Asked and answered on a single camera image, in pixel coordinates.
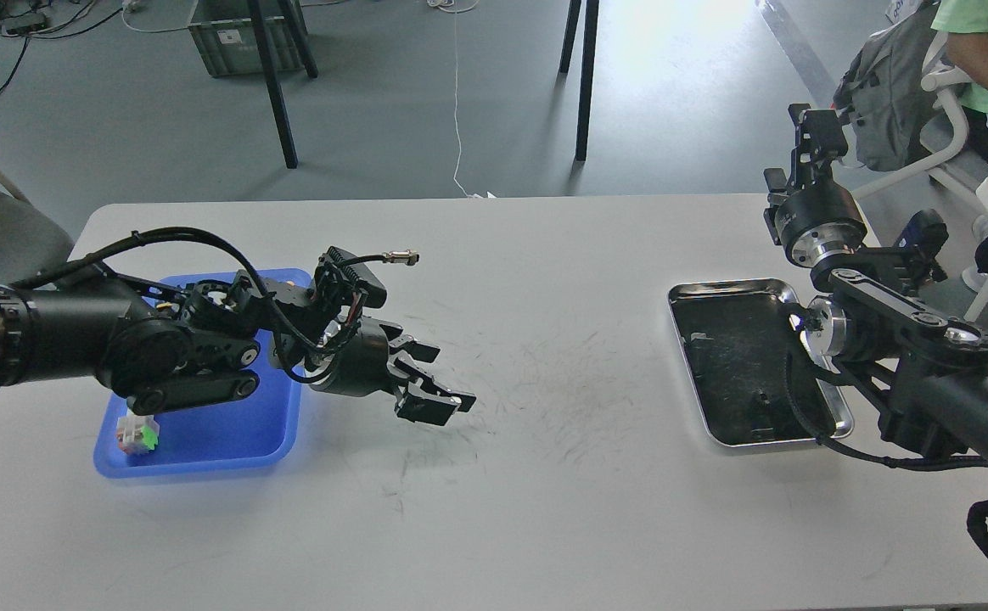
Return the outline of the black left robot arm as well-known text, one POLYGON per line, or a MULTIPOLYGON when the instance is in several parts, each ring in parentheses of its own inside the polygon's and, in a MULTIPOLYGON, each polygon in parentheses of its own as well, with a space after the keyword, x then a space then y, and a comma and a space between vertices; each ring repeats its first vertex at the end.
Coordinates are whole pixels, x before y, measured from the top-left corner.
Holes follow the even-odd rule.
POLYGON ((477 398, 424 371, 436 345, 366 316, 388 298, 369 264, 418 260, 409 249, 354 255, 332 246, 301 286, 265 278, 214 233, 188 226, 131 233, 48 273, 0 283, 0 388, 92 376, 133 413, 157 415, 250 397, 261 382, 254 360, 269 353, 297 383, 347 397, 388 392, 397 417, 442 426, 477 398), (106 264, 171 241, 233 256, 233 281, 175 287, 106 264))

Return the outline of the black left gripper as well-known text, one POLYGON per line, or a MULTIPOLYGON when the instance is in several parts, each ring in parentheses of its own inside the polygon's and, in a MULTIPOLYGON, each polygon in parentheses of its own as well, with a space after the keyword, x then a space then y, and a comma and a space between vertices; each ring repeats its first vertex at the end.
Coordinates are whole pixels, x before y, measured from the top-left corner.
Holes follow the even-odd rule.
POLYGON ((394 392, 398 418, 445 425, 457 412, 469 412, 477 397, 437 383, 416 364, 433 363, 440 352, 439 345, 417 340, 401 325, 362 317, 357 333, 342 351, 317 365, 307 374, 306 383, 313 390, 346 397, 394 392))

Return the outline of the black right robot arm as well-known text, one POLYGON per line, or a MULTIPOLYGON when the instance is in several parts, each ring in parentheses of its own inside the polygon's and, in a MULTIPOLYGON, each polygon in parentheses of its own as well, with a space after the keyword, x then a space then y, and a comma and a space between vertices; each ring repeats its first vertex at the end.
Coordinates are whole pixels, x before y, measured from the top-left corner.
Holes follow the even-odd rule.
MULTIPOLYGON (((947 238, 933 211, 917 214, 891 247, 864 244, 866 225, 850 191, 833 178, 847 154, 831 109, 791 104, 790 171, 766 169, 763 220, 793 266, 808 268, 817 297, 798 310, 805 363, 828 361, 816 378, 858 390, 877 409, 879 436, 914 453, 876 457, 833 440, 794 410, 817 444, 887 468, 935 472, 988 467, 988 330, 918 300, 941 281, 936 255, 947 238)), ((988 500, 968 510, 967 530, 988 560, 988 500)))

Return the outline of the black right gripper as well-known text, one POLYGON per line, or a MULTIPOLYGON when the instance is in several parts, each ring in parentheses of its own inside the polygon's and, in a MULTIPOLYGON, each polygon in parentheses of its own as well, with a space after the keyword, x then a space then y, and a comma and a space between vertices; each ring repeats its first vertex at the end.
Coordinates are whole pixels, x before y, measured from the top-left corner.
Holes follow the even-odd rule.
POLYGON ((835 109, 794 102, 788 113, 795 127, 790 177, 781 167, 763 170, 769 202, 763 217, 786 259, 793 266, 813 268, 830 256, 855 254, 867 226, 850 191, 828 182, 832 163, 848 152, 835 109))

